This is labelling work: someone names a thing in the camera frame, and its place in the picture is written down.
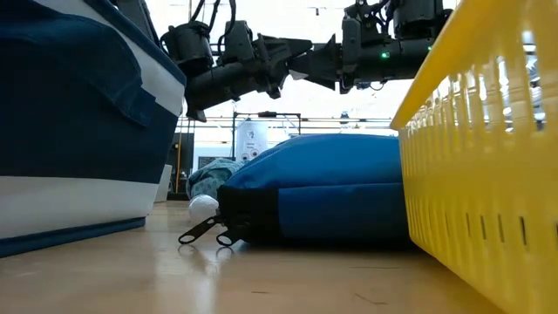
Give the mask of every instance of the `white ball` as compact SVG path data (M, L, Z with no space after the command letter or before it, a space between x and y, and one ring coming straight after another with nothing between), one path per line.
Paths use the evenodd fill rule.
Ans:
M188 205L188 213L193 225L217 214L219 202L209 195L196 195Z

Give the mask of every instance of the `white stripe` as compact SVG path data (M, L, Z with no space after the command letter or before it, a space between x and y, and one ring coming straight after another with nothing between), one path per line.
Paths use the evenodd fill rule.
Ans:
M91 8L82 0L35 0L46 7L65 14L73 14L88 17L102 24L112 26L97 11ZM132 49L134 56L141 66L142 87L155 96L157 103L166 108L175 116L182 112L182 101L184 97L184 85L160 65L159 62L151 58L130 38L126 37L118 29L114 28Z
M145 217L157 184L0 176L0 239Z

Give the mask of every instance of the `blue and white fabric bin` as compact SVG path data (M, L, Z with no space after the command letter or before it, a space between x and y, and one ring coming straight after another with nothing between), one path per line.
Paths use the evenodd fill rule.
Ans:
M0 257L137 228L186 78L106 0L0 1Z

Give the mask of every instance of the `crumpled cloth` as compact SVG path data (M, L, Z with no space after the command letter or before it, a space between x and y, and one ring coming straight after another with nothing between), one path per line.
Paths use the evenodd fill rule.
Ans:
M216 200L217 189L246 163L244 160L232 161L223 158L213 160L187 179L186 193L188 197L192 200L196 195L209 195Z

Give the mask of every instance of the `blue fabric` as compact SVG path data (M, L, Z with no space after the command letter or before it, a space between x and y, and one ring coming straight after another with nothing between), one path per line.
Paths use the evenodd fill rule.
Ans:
M282 188L278 208L287 238L408 238L402 183Z
M263 152L230 178L235 188L296 188L402 182L395 137L320 134Z
M262 153L225 186L276 188L286 238L408 240L395 137L297 137Z
M217 199L217 189L244 166L246 161L219 158L188 177L186 193L190 200L196 195L209 195Z
M109 26L0 4L0 175L158 184L176 121Z
M97 13L104 17L110 24L116 27L124 35L136 43L143 51L145 51L151 58L159 62L160 65L165 67L173 76L181 82L186 84L186 76L174 64L174 62L153 43L149 38L145 37L143 32L129 19L124 17L108 0L83 0Z
M105 236L128 229L136 229L143 227L145 224L146 219L142 217L120 222L100 223L84 227L60 229L34 235L22 235L0 239L0 258L102 235Z

